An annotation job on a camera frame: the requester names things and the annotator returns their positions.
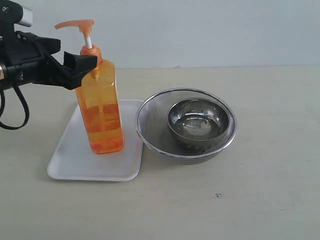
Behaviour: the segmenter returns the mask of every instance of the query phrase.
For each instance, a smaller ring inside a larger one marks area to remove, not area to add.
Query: black cable
[[[30,112],[29,112],[29,107],[28,107],[27,101],[26,101],[24,95],[22,94],[16,80],[13,80],[12,86],[13,86],[13,90],[15,91],[17,97],[19,98],[19,100],[22,104],[22,107],[23,107],[23,110],[25,113],[25,117],[24,117],[24,121],[21,126],[8,126],[6,124],[3,124],[0,121],[0,127],[3,129],[6,129],[6,130],[17,130],[17,129],[24,127],[28,123],[29,117],[30,117]],[[1,117],[2,113],[4,112],[5,104],[6,104],[5,93],[4,93],[4,90],[1,86],[1,83],[0,83],[0,96],[1,96],[1,105],[0,105],[0,117]]]

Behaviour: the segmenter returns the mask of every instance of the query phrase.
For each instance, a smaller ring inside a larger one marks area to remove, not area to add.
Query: pump dispenser
[[[75,89],[91,149],[97,154],[120,151],[124,146],[113,62],[102,59],[101,51],[92,45],[90,33],[95,22],[91,19],[66,21],[56,29],[78,27],[85,45],[81,55],[97,56],[97,67]]]

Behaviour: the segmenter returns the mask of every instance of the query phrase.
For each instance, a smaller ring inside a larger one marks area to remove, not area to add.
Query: white table
[[[175,165],[146,147],[130,182],[56,181],[46,168],[76,107],[74,92],[22,87],[31,118],[0,130],[1,240],[318,240],[320,67],[119,69],[119,98],[211,92],[235,112],[234,142]],[[7,90],[2,120],[22,121]]]

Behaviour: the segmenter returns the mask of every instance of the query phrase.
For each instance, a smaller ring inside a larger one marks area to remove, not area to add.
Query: stainless steel bowl
[[[202,98],[223,106],[229,116],[229,125],[223,138],[205,150],[182,147],[172,136],[168,124],[168,111],[177,102],[188,98]],[[173,159],[177,163],[196,164],[219,154],[236,135],[237,121],[230,107],[218,97],[193,88],[173,88],[154,94],[145,100],[136,113],[135,127],[144,144],[153,152]]]
[[[178,143],[199,151],[218,144],[227,132],[230,121],[223,105],[205,98],[192,97],[170,108],[167,124]]]

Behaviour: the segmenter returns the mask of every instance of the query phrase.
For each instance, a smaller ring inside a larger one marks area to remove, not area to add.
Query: bottle cap
[[[82,47],[80,54],[81,55],[95,55],[98,57],[98,64],[102,61],[100,49],[91,43],[90,33],[92,31],[92,25],[95,24],[95,21],[92,19],[82,19],[82,20],[72,20],[64,21],[55,25],[55,29],[61,29],[65,27],[77,27],[79,31],[83,33],[85,45]]]

